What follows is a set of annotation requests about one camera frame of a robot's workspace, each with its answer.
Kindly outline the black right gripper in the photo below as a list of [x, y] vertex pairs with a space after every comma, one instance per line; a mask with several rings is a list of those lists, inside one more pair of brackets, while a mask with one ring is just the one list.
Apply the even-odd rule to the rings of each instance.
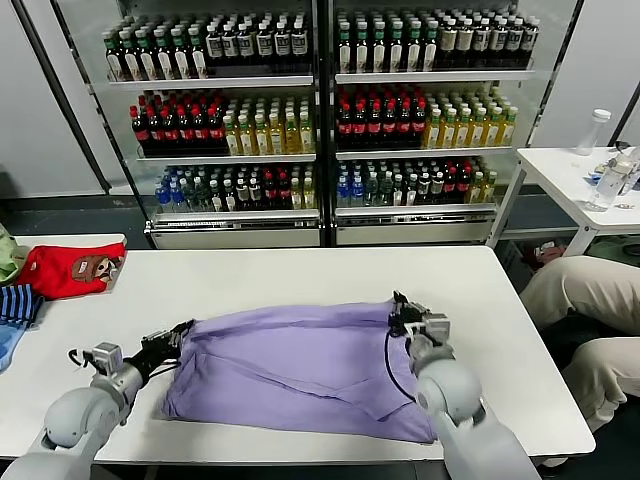
[[413, 338], [426, 333], [426, 308], [411, 302], [398, 290], [393, 292], [394, 310], [388, 317], [388, 335], [392, 338]]

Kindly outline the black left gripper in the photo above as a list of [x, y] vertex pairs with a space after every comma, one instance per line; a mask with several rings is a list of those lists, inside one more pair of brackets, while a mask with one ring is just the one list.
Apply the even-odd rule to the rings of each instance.
[[179, 362], [182, 339], [194, 323], [194, 320], [188, 320], [169, 330], [156, 331], [144, 336], [141, 340], [141, 349], [132, 357], [126, 357], [124, 362], [135, 368], [141, 376], [142, 383], [147, 384], [151, 374], [163, 362]]

